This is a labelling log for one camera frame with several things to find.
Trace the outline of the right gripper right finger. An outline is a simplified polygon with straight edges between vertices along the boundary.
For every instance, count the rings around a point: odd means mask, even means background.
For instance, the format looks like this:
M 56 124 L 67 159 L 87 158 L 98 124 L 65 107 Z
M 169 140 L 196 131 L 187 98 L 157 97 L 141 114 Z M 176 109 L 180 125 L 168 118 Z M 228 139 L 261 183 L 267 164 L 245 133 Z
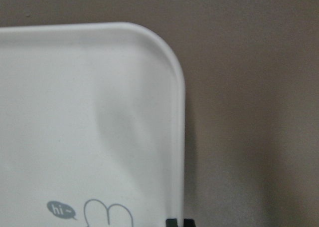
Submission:
M 183 220 L 183 227 L 196 227 L 194 219 L 184 219 Z

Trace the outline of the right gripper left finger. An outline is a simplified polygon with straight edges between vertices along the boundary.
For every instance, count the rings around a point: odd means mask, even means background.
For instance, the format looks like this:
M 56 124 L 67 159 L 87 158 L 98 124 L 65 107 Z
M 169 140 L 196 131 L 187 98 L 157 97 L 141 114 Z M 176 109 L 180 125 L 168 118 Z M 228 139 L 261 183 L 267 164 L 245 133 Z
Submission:
M 165 226 L 166 227 L 178 227 L 177 219 L 166 219 Z

